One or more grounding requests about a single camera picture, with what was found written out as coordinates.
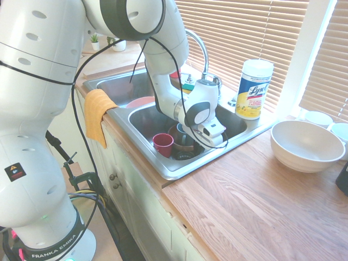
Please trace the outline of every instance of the faucet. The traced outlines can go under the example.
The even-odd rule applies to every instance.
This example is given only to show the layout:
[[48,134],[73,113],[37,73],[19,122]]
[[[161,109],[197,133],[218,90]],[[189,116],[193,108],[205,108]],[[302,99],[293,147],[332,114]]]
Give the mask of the faucet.
[[207,79],[208,77],[210,77],[212,79],[212,82],[214,82],[215,84],[217,84],[217,88],[219,90],[219,98],[221,97],[221,86],[222,86],[222,80],[220,77],[216,76],[215,74],[209,73],[208,72],[208,68],[209,68],[209,57],[208,57],[208,51],[207,48],[203,42],[203,40],[193,31],[189,30],[189,29],[185,29],[186,31],[186,35],[190,36],[191,38],[193,38],[198,45],[200,46],[202,52],[203,52],[203,56],[204,56],[204,68],[202,71],[202,79]]

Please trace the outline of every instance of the potted plant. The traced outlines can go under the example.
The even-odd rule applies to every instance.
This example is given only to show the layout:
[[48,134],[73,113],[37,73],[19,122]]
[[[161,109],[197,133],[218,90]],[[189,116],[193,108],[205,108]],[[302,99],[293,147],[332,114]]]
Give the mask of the potted plant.
[[[107,37],[108,45],[112,44],[113,42],[116,42],[119,40],[119,38],[113,38],[113,37]],[[112,46],[112,49],[115,52],[122,52],[126,49],[126,41],[119,42]]]
[[98,38],[99,37],[98,37],[98,35],[96,33],[91,35],[92,47],[93,47],[93,50],[95,50],[95,51],[99,50]]

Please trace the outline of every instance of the white bowl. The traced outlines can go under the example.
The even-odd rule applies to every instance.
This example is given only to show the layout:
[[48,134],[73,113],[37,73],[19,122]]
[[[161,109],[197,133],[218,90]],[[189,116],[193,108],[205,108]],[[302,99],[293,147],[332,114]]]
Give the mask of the white bowl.
[[327,128],[333,122],[330,116],[319,111],[307,112],[304,116],[304,120],[319,125],[323,128]]
[[331,127],[331,132],[346,143],[346,154],[341,159],[348,160],[348,123],[335,123]]
[[336,135],[306,121],[274,125],[271,147],[285,166],[306,173],[323,171],[345,154],[345,147]]

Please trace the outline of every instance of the cabinet knob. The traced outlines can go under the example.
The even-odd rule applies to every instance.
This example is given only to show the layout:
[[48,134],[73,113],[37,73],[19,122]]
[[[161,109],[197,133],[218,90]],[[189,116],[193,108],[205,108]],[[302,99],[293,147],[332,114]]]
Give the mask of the cabinet knob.
[[111,174],[111,175],[109,176],[109,179],[110,179],[111,181],[114,181],[116,177],[117,177],[117,175]]
[[121,184],[121,183],[120,183],[120,184],[115,183],[115,184],[113,185],[113,188],[114,188],[114,189],[118,189],[119,186],[122,186],[122,184]]

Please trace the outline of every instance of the warning label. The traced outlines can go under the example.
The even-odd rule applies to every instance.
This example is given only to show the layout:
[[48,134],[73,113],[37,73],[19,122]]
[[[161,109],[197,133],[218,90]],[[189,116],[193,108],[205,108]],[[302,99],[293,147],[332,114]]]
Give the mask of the warning label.
[[5,169],[7,176],[9,176],[9,179],[11,182],[24,177],[26,175],[24,169],[22,168],[20,163],[13,164],[11,166],[8,166]]

